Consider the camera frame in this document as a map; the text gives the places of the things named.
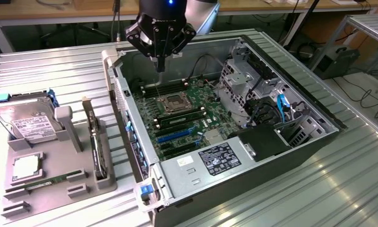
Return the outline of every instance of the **hard drive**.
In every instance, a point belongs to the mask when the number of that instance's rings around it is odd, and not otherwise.
[[[51,90],[30,94],[0,94],[0,123],[11,139],[39,143],[57,138],[62,125],[54,119],[58,106]]]

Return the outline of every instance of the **power supply label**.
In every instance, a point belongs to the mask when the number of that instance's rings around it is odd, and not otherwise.
[[[47,116],[14,120],[11,123],[26,140],[35,140],[54,135],[54,129]]]
[[[240,165],[240,161],[227,143],[200,151],[199,156],[211,176]]]

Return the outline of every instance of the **wooden table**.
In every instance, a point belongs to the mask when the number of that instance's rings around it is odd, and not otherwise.
[[[291,13],[294,5],[272,1],[270,4],[262,0],[219,0],[218,15],[250,15]],[[378,0],[370,0],[371,11],[378,8]],[[286,42],[299,26],[308,8],[307,4],[299,4],[295,13],[300,13],[287,36]],[[314,12],[359,10],[360,5],[338,5],[330,0],[320,0]],[[120,1],[120,20],[135,19],[138,13],[138,0]],[[2,52],[13,52],[11,44],[1,30],[2,26],[21,26],[37,24],[66,24],[111,20],[111,9],[75,10],[72,4],[63,6],[63,10],[42,6],[34,0],[11,0],[10,4],[0,5],[0,49]]]

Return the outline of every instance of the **ribbed metal surface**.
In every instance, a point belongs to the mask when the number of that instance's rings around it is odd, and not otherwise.
[[[378,40],[378,14],[352,15],[347,18],[347,23]]]
[[[211,36],[246,34],[266,50],[300,85],[347,125],[347,131],[304,164],[235,197],[179,226],[334,226],[378,225],[378,134],[362,117],[339,103],[318,78],[263,34],[251,30]],[[122,149],[108,99],[103,93],[99,52],[111,44],[5,54],[0,59],[0,92],[51,87],[61,105],[71,105],[74,122],[83,121],[79,99],[92,98],[95,114],[106,120],[118,189],[104,195],[31,216],[15,226],[80,225],[148,226],[136,210],[132,176]],[[0,146],[5,144],[0,127]],[[0,162],[5,159],[0,147]]]

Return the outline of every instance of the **robotic arm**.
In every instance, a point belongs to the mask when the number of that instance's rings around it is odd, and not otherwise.
[[[210,31],[218,7],[216,0],[139,0],[135,23],[124,30],[126,39],[155,62],[156,72],[164,71],[164,58],[182,50],[196,31]]]

